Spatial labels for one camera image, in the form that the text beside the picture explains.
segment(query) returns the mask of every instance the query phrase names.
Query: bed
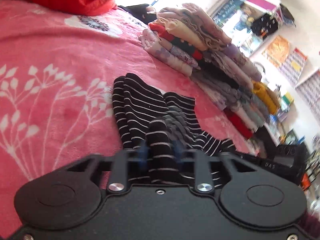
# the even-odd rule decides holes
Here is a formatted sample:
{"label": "bed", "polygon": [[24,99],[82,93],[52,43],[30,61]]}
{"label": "bed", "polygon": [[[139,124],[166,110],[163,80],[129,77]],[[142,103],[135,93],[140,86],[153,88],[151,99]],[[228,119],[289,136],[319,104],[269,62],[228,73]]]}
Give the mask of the bed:
{"label": "bed", "polygon": [[13,199],[23,184],[89,153],[121,149],[111,95],[114,79],[128,72],[195,98],[201,128],[248,152],[196,84],[143,50],[138,36],[147,26],[128,13],[74,16],[0,0],[0,15],[2,237],[21,225]]}

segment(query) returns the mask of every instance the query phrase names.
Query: silver bolt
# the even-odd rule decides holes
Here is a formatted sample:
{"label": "silver bolt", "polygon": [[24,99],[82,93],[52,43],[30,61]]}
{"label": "silver bolt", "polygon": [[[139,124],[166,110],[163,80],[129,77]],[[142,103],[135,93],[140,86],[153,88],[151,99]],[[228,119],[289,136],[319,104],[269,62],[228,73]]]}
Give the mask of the silver bolt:
{"label": "silver bolt", "polygon": [[33,240],[32,235],[24,235],[23,240]]}
{"label": "silver bolt", "polygon": [[112,191],[121,191],[124,189],[124,185],[121,183],[111,183],[109,189]]}
{"label": "silver bolt", "polygon": [[212,186],[208,183],[201,183],[197,186],[197,189],[202,192],[208,192],[208,191],[212,190]]}
{"label": "silver bolt", "polygon": [[159,194],[159,195],[163,195],[163,194],[165,193],[165,191],[164,191],[163,189],[159,189],[159,190],[157,190],[156,192],[157,192],[157,194]]}
{"label": "silver bolt", "polygon": [[288,236],[287,240],[298,240],[298,236],[297,235],[290,235],[290,236]]}

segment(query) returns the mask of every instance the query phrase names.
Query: striped garment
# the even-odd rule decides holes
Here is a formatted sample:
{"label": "striped garment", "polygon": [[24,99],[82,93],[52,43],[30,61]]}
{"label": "striped garment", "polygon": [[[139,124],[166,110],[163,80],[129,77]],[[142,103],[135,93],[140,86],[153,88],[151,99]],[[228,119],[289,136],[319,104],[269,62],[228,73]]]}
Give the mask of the striped garment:
{"label": "striped garment", "polygon": [[[193,186],[193,174],[179,173],[177,149],[202,150],[208,156],[235,150],[231,139],[218,140],[201,130],[194,98],[173,92],[163,95],[135,74],[114,81],[112,104],[124,149],[141,151],[148,147],[151,154],[143,176],[129,175],[132,183]],[[223,186],[218,171],[212,171],[212,179],[216,188]]]}

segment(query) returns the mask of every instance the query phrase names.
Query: calendar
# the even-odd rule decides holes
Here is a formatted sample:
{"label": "calendar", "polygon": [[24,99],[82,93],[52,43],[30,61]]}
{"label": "calendar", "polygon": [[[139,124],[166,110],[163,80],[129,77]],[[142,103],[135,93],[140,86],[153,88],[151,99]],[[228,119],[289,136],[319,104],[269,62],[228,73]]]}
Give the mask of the calendar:
{"label": "calendar", "polygon": [[320,70],[313,73],[296,90],[308,103],[311,111],[320,123]]}
{"label": "calendar", "polygon": [[298,83],[307,59],[308,57],[306,55],[295,48],[286,58],[285,62],[280,65],[279,71],[295,86]]}

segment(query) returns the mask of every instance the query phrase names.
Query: mustard yellow cloth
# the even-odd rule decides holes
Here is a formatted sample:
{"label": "mustard yellow cloth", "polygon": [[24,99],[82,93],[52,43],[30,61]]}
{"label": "mustard yellow cloth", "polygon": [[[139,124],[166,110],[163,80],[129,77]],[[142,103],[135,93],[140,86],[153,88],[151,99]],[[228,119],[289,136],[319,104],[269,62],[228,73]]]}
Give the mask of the mustard yellow cloth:
{"label": "mustard yellow cloth", "polygon": [[197,49],[201,51],[208,49],[208,46],[198,37],[198,35],[190,30],[183,22],[177,19],[165,19],[162,17],[156,19],[155,22],[164,26],[168,33],[189,42]]}
{"label": "mustard yellow cloth", "polygon": [[272,98],[267,92],[267,88],[261,82],[253,81],[253,92],[261,99],[262,102],[267,106],[270,114],[276,114],[278,107],[273,102]]}

